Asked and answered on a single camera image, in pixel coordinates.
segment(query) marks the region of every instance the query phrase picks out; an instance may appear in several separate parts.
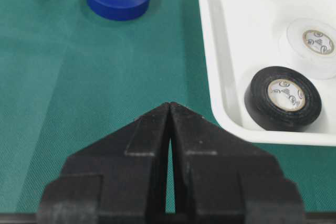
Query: tape core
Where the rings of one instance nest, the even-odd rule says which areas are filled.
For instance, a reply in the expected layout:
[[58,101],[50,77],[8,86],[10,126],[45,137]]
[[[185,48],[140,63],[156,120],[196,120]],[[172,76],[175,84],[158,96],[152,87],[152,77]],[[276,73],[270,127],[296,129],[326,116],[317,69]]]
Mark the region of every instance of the tape core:
[[335,46],[331,38],[317,30],[307,30],[303,33],[303,42],[312,51],[329,55],[334,52]]
[[302,89],[286,79],[272,81],[268,85],[268,97],[275,106],[285,111],[299,111],[306,103]]

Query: plastic tray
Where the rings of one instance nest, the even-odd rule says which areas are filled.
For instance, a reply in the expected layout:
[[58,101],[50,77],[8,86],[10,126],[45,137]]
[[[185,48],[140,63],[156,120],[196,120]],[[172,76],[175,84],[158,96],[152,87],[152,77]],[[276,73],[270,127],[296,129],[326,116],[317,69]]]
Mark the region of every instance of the plastic tray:
[[249,116],[244,94],[254,74],[288,66],[279,39],[297,18],[336,27],[334,0],[199,0],[211,106],[218,123],[251,142],[336,146],[336,78],[310,79],[322,99],[319,118],[304,133],[265,131]]

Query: green fabric surface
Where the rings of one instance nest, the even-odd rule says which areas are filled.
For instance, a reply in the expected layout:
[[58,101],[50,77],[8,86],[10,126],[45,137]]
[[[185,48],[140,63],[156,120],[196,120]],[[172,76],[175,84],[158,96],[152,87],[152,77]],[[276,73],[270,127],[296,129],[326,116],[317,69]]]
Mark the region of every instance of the green fabric surface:
[[[165,101],[216,123],[198,0],[151,0],[128,22],[97,16],[86,0],[0,6],[0,212],[36,211],[68,155]],[[336,148],[259,146],[298,183],[307,210],[336,210]],[[174,211],[171,160],[167,178]]]

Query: clear tape roll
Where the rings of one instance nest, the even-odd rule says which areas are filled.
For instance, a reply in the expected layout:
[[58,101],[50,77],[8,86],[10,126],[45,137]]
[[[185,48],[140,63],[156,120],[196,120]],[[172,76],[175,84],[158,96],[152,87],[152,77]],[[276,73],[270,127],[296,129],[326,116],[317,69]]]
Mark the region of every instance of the clear tape roll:
[[336,30],[314,19],[297,19],[283,33],[280,53],[292,68],[307,77],[336,76]]

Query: black plastic part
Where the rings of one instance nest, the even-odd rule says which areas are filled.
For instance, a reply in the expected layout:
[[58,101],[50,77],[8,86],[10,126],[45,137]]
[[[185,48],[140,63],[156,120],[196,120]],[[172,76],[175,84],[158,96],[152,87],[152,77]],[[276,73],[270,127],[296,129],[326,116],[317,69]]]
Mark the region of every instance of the black plastic part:
[[[285,111],[270,100],[269,84],[286,79],[298,85],[306,104],[298,111]],[[264,68],[253,77],[245,92],[245,106],[253,120],[270,131],[304,131],[320,115],[322,102],[315,86],[302,74],[285,67]]]
[[[175,214],[165,213],[173,147]],[[68,157],[34,214],[0,224],[327,224],[305,217],[277,160],[177,103],[164,103]]]
[[[191,224],[185,214],[158,215],[152,223]],[[37,224],[37,221],[35,214],[0,214],[0,224]],[[336,212],[308,212],[306,224],[336,224]]]

